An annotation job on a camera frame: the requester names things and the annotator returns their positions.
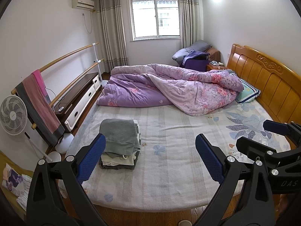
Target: white fan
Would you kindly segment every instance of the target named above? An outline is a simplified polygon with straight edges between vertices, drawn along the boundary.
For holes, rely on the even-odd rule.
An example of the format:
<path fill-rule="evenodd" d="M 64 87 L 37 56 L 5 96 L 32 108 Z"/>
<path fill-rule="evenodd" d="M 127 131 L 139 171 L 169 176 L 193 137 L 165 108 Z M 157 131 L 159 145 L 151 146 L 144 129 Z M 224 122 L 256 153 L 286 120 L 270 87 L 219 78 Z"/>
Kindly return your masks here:
<path fill-rule="evenodd" d="M 10 135 L 18 135 L 24 131 L 27 123 L 27 110 L 21 98 L 16 95 L 6 97 L 0 106 L 0 122 L 3 129 Z M 61 155 L 54 151 L 46 155 L 40 148 L 31 142 L 29 135 L 25 132 L 31 145 L 46 157 L 48 162 L 61 161 Z"/>

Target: wooden ballet barre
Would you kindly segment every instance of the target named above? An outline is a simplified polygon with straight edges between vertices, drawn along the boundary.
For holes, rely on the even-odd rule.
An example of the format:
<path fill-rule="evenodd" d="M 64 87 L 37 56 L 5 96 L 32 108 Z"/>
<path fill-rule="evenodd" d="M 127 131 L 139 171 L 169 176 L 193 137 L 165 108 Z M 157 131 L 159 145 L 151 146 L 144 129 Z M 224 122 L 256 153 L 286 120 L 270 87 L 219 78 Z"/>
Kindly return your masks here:
<path fill-rule="evenodd" d="M 82 78 L 89 70 L 91 70 L 92 68 L 94 68 L 95 66 L 97 66 L 99 63 L 96 62 L 95 64 L 93 64 L 90 68 L 88 68 L 87 70 L 85 70 L 83 73 L 81 73 L 78 77 L 76 77 L 68 86 L 66 86 L 52 101 L 51 103 L 49 104 L 50 107 L 52 107 L 56 101 L 59 100 L 60 97 L 63 96 L 63 94 L 69 89 L 72 87 L 72 85 L 74 83 L 76 83 L 80 78 Z M 31 128 L 34 130 L 37 128 L 37 125 L 34 123 L 32 124 Z"/>
<path fill-rule="evenodd" d="M 58 59 L 56 59 L 56 60 L 53 60 L 52 62 L 50 62 L 49 64 L 46 64 L 45 66 L 43 66 L 42 68 L 40 68 L 39 69 L 39 71 L 40 72 L 43 72 L 44 70 L 46 70 L 46 69 L 48 69 L 50 66 L 52 66 L 52 65 L 54 65 L 54 64 L 56 64 L 57 62 L 60 62 L 61 60 L 63 60 L 63 59 L 65 59 L 65 58 L 67 58 L 67 57 L 69 57 L 69 56 L 71 56 L 71 55 L 73 55 L 73 54 L 75 54 L 75 53 L 78 53 L 78 52 L 80 52 L 80 51 L 82 51 L 82 50 L 84 50 L 84 49 L 87 49 L 87 48 L 89 48 L 89 47 L 92 47 L 92 46 L 94 46 L 94 45 L 97 45 L 97 44 L 99 44 L 99 42 L 96 42 L 96 43 L 93 43 L 93 44 L 90 44 L 90 45 L 87 45 L 87 46 L 84 46 L 84 47 L 81 47 L 81 48 L 79 48 L 79 49 L 77 49 L 77 50 L 75 50 L 75 51 L 73 51 L 73 52 L 70 52 L 70 53 L 68 53 L 68 54 L 65 54 L 64 56 L 62 56 L 62 57 L 59 57 Z M 63 94 L 69 89 L 69 88 L 71 88 L 71 86 L 74 84 L 74 83 L 76 83 L 80 78 L 82 78 L 89 70 L 91 70 L 92 68 L 94 68 L 95 66 L 97 66 L 101 61 L 103 61 L 104 59 L 101 59 L 101 60 L 99 60 L 98 62 L 96 62 L 96 63 L 94 63 L 90 68 L 88 68 L 87 70 L 85 70 L 83 73 L 81 73 L 77 78 L 75 78 L 68 86 L 66 86 L 52 101 L 51 101 L 51 103 L 49 104 L 49 106 L 50 107 L 52 107 L 55 103 L 56 103 L 56 101 L 58 101 L 59 100 L 59 98 L 60 97 L 62 97 L 63 96 Z M 16 92 L 16 89 L 13 89 L 13 90 L 11 90 L 11 94 L 12 95 L 14 95 L 14 94 L 16 94 L 17 92 Z M 34 123 L 34 124 L 32 124 L 32 126 L 31 126 L 31 128 L 34 130 L 34 129 L 36 129 L 37 128 L 37 125 Z"/>
<path fill-rule="evenodd" d="M 48 69 L 50 66 L 53 66 L 54 64 L 56 64 L 57 62 L 60 62 L 61 60 L 65 59 L 65 58 L 67 58 L 67 57 L 69 57 L 69 56 L 71 56 L 71 55 L 73 55 L 73 54 L 75 54 L 75 53 L 78 53 L 78 52 L 80 52 L 80 51 L 82 51 L 82 50 L 84 50 L 84 49 L 87 49 L 87 48 L 89 48 L 89 47 L 92 47 L 92 46 L 93 46 L 93 44 L 90 44 L 90 45 L 81 47 L 81 48 L 79 48 L 79 49 L 77 49 L 77 50 L 75 50 L 75 51 L 73 51 L 73 52 L 70 52 L 70 53 L 68 53 L 68 54 L 66 54 L 66 55 L 64 55 L 64 56 L 62 56 L 62 57 L 60 57 L 60 58 L 58 58 L 58 59 L 56 59 L 56 60 L 53 60 L 53 61 L 50 62 L 49 64 L 46 64 L 46 65 L 43 66 L 41 69 L 39 69 L 39 71 L 40 71 L 40 72 L 43 72 L 44 70 Z M 12 95 L 16 94 L 16 89 L 13 89 L 13 90 L 11 91 L 11 94 L 12 94 Z"/>

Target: purple floral comforter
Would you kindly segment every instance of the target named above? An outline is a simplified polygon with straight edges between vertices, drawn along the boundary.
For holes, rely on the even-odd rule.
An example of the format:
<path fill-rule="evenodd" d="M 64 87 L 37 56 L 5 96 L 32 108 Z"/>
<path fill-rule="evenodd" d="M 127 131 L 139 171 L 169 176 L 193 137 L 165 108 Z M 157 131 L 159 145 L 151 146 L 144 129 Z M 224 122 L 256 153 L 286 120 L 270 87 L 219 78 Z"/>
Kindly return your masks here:
<path fill-rule="evenodd" d="M 115 67 L 97 104 L 153 107 L 174 104 L 191 116 L 235 100 L 243 85 L 227 71 L 197 72 L 163 64 Z"/>

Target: window frame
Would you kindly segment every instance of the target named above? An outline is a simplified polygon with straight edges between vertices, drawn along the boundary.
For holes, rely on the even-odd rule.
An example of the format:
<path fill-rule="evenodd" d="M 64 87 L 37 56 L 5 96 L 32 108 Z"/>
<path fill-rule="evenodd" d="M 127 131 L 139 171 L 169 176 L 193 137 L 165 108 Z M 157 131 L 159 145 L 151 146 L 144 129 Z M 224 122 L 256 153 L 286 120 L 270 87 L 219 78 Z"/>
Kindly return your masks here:
<path fill-rule="evenodd" d="M 134 23 L 134 14 L 133 14 L 133 3 L 132 0 L 129 0 L 129 9 L 130 9 L 130 19 L 131 19 L 131 29 L 132 29 L 132 40 L 149 40 L 149 39 L 181 39 L 182 38 L 182 30 L 181 30 L 181 16 L 180 16 L 180 4 L 178 0 L 178 11 L 179 11 L 179 26 L 180 26 L 180 35 L 179 36 L 159 36 L 159 18 L 158 18 L 158 8 L 157 8 L 157 0 L 154 0 L 155 4 L 155 13 L 156 13 L 156 27 L 157 27 L 157 35 L 156 36 L 143 36 L 143 37 L 136 37 L 135 36 L 135 23 Z"/>

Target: window sill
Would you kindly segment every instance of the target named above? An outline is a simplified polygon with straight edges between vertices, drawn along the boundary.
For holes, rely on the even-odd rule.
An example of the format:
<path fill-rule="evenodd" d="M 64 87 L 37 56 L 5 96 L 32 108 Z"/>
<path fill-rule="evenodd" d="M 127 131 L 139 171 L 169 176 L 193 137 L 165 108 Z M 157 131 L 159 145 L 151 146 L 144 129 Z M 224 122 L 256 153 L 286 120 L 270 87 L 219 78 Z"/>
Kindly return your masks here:
<path fill-rule="evenodd" d="M 132 39 L 131 42 L 133 41 L 140 41 L 140 40 L 157 40 L 157 39 L 181 39 L 181 37 L 178 36 L 168 36 L 168 37 L 151 37 L 151 38 L 138 38 L 138 39 Z"/>

